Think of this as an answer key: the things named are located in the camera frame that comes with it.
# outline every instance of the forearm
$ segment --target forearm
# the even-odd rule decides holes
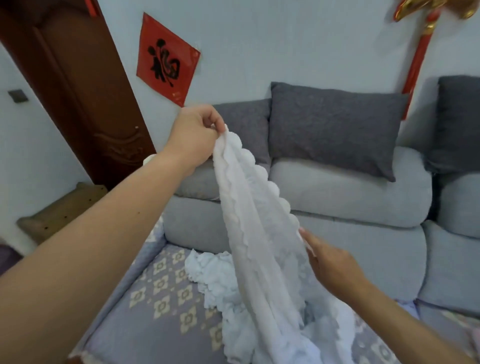
[[[373,285],[355,294],[352,309],[402,364],[475,364]]]
[[[185,170],[159,154],[0,279],[0,362],[66,358],[132,263]]]

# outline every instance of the hand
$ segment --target hand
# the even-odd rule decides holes
[[[336,298],[352,306],[357,294],[371,286],[355,258],[304,228],[300,228],[299,232],[315,254],[307,249],[310,265],[318,281]]]
[[[179,158],[189,175],[212,155],[215,141],[224,131],[225,122],[212,105],[182,108],[163,151]]]

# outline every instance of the pile of white cloth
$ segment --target pile of white cloth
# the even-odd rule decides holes
[[[353,312],[316,280],[298,220],[266,170],[229,131],[214,167],[232,254],[192,251],[185,269],[205,307],[222,312],[229,363],[353,363]]]

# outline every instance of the person's right arm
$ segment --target person's right arm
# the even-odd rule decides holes
[[[315,276],[348,304],[388,345],[402,364],[475,364],[367,280],[353,256],[301,228]]]

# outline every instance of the person's left arm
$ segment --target person's left arm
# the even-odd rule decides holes
[[[162,152],[0,278],[0,363],[65,360],[217,130],[212,106],[182,109]]]

